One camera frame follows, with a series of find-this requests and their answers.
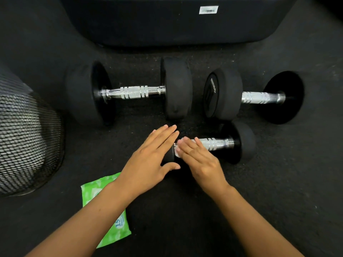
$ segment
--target logo on dumbbell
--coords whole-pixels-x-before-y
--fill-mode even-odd
[[[213,83],[213,79],[211,78],[211,83],[212,83],[212,86],[213,86],[213,91],[215,92],[215,86],[214,86],[214,83]]]

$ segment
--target left hand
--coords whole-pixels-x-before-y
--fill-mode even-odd
[[[170,170],[180,169],[180,165],[175,162],[161,166],[164,155],[179,135],[179,131],[175,130],[176,125],[164,125],[153,130],[114,182],[121,184],[136,198],[161,182]]]

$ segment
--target mesh net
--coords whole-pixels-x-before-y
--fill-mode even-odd
[[[62,117],[0,64],[0,195],[37,189],[63,154]]]

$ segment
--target forearm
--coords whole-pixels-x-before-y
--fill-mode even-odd
[[[233,187],[214,198],[230,226],[252,257],[303,256]]]
[[[41,242],[27,256],[90,256],[114,222],[134,199],[116,181]]]

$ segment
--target dumbbell handle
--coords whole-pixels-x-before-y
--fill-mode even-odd
[[[216,138],[203,138],[199,139],[202,145],[209,151],[221,150],[221,149],[232,149],[235,145],[234,139],[229,137],[226,139],[216,139]],[[179,158],[176,149],[178,148],[177,143],[174,143],[174,154]]]
[[[102,89],[100,91],[105,101],[112,98],[116,98],[116,99],[148,98],[150,95],[161,95],[161,94],[165,94],[165,92],[166,92],[165,86],[121,87],[117,89]]]
[[[268,104],[277,103],[281,104],[286,100],[285,94],[272,94],[266,92],[243,92],[243,104]]]

